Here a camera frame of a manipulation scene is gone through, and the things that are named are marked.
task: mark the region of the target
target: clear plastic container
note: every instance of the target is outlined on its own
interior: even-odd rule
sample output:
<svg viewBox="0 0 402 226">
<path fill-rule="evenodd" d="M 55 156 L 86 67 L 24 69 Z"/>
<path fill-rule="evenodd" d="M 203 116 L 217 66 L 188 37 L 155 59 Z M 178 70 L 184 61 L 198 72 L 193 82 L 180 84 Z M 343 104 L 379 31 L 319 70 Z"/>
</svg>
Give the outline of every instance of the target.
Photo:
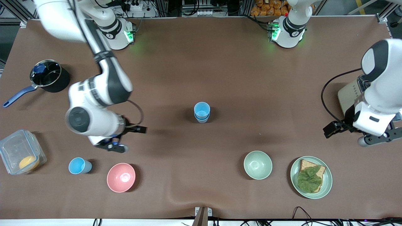
<svg viewBox="0 0 402 226">
<path fill-rule="evenodd" d="M 0 141 L 0 154 L 9 174 L 28 173 L 47 161 L 35 135 L 20 129 Z"/>
</svg>

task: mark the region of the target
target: brown tablecloth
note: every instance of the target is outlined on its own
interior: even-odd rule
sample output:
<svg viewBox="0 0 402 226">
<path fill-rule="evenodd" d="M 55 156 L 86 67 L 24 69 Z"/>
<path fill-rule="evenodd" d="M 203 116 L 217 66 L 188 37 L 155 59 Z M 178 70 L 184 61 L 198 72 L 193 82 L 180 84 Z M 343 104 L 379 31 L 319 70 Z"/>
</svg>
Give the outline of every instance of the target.
<svg viewBox="0 0 402 226">
<path fill-rule="evenodd" d="M 125 135 L 124 154 L 93 147 L 65 125 L 67 89 L 39 89 L 1 108 L 0 139 L 29 130 L 48 161 L 29 175 L 12 176 L 0 166 L 0 218 L 177 218 L 194 215 L 196 206 L 221 218 L 290 218 L 298 205 L 313 218 L 401 216 L 401 141 L 361 148 L 358 134 L 325 139 L 322 131 L 332 121 L 321 105 L 322 86 L 358 68 L 364 52 L 384 38 L 387 28 L 375 17 L 311 18 L 293 49 L 268 43 L 246 18 L 144 20 L 135 44 L 115 54 L 148 133 Z M 98 73 L 85 44 L 58 40 L 29 21 L 0 80 L 2 102 L 30 84 L 32 66 L 43 59 L 63 64 L 71 84 Z M 338 116 L 336 92 L 358 75 L 328 87 L 325 99 Z M 212 107 L 206 124 L 193 116 L 199 101 Z M 110 109 L 139 118 L 129 103 Z M 272 158 L 265 180 L 245 175 L 243 159 L 253 150 Z M 292 162 L 307 155 L 331 169 L 333 187 L 322 199 L 306 199 L 291 185 Z M 93 162 L 91 173 L 68 172 L 77 156 Z M 135 165 L 131 192 L 107 187 L 106 175 L 119 162 Z"/>
</svg>

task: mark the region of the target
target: sandwich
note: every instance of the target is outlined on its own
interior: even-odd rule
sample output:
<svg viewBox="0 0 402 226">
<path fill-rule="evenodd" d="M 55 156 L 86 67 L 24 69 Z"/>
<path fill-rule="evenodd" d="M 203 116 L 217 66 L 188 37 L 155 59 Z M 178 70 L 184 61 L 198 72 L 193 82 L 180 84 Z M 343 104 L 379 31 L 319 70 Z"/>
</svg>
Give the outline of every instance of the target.
<svg viewBox="0 0 402 226">
<path fill-rule="evenodd" d="M 297 175 L 297 185 L 306 193 L 317 193 L 322 186 L 325 167 L 302 159 Z"/>
</svg>

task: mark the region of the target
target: green bowl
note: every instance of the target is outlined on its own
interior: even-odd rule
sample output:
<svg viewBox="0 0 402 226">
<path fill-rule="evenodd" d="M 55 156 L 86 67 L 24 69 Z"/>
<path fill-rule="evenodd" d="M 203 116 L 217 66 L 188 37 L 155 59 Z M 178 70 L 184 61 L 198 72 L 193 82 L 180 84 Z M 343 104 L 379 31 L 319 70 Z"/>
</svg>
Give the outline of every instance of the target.
<svg viewBox="0 0 402 226">
<path fill-rule="evenodd" d="M 244 158 L 244 170 L 253 179 L 265 179 L 272 172 L 272 160 L 262 151 L 252 151 Z"/>
<path fill-rule="evenodd" d="M 326 169 L 324 171 L 324 175 L 322 177 L 322 186 L 321 189 L 317 193 L 307 193 L 302 191 L 299 186 L 297 185 L 297 175 L 299 174 L 300 170 L 300 162 L 301 160 L 307 160 L 309 162 L 325 166 Z M 290 179 L 292 181 L 293 186 L 295 189 L 304 197 L 307 197 L 309 199 L 320 199 L 324 196 L 326 196 L 329 191 L 332 188 L 332 174 L 331 171 L 329 170 L 328 166 L 319 158 L 313 157 L 313 156 L 304 156 L 298 158 L 292 165 L 290 169 Z"/>
</svg>

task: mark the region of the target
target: bread slice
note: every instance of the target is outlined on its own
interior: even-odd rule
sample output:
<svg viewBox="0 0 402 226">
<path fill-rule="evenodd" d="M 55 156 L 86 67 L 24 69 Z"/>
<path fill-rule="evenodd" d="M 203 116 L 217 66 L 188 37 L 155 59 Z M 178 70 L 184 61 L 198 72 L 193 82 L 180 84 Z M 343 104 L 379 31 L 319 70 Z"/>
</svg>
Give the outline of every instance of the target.
<svg viewBox="0 0 402 226">
<path fill-rule="evenodd" d="M 304 170 L 307 167 L 312 167 L 312 166 L 318 166 L 318 164 L 315 164 L 315 163 L 312 163 L 312 162 L 309 162 L 307 160 L 302 159 L 300 161 L 300 170 L 299 170 L 299 172 Z M 321 166 L 320 169 L 318 170 L 318 172 L 316 173 L 316 175 L 319 176 L 321 178 L 321 180 L 322 180 L 322 177 L 324 176 L 325 169 L 326 169 L 325 166 Z M 320 189 L 321 189 L 321 186 L 322 186 L 322 182 L 321 182 L 320 186 L 317 188 L 317 190 L 315 190 L 313 193 L 319 192 Z"/>
</svg>

